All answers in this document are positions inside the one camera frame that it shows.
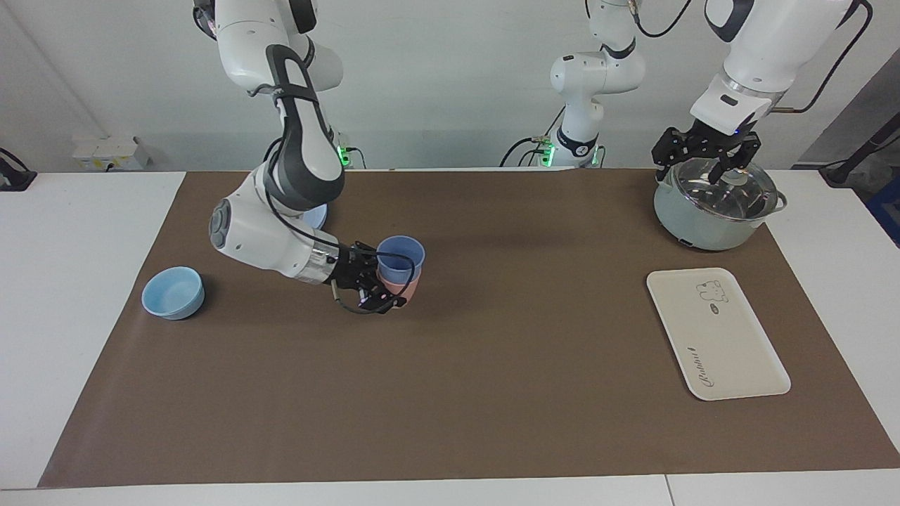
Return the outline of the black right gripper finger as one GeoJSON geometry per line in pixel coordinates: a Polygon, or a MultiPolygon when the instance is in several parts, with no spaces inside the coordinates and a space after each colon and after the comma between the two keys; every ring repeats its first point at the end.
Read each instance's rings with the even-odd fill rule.
{"type": "Polygon", "coordinates": [[[374,247],[363,242],[354,243],[354,249],[360,253],[367,268],[382,269],[388,273],[410,273],[416,269],[416,260],[412,253],[392,245],[374,247]]]}
{"type": "Polygon", "coordinates": [[[357,310],[359,314],[385,314],[392,309],[401,309],[408,304],[408,286],[402,286],[398,292],[391,292],[387,288],[374,288],[366,290],[357,288],[359,301],[357,310]]]}

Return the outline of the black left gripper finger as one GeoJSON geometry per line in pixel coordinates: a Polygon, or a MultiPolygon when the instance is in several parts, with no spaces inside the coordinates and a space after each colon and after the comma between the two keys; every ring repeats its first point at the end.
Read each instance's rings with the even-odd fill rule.
{"type": "Polygon", "coordinates": [[[736,147],[718,147],[716,156],[714,156],[716,164],[708,174],[708,182],[716,185],[725,173],[746,169],[759,147],[761,147],[761,139],[756,132],[748,132],[740,139],[740,144],[736,147]]]}
{"type": "Polygon", "coordinates": [[[662,132],[661,137],[650,151],[650,156],[657,166],[656,182],[662,182],[672,167],[691,160],[693,154],[689,141],[688,132],[679,131],[677,128],[666,128],[662,132]]]}

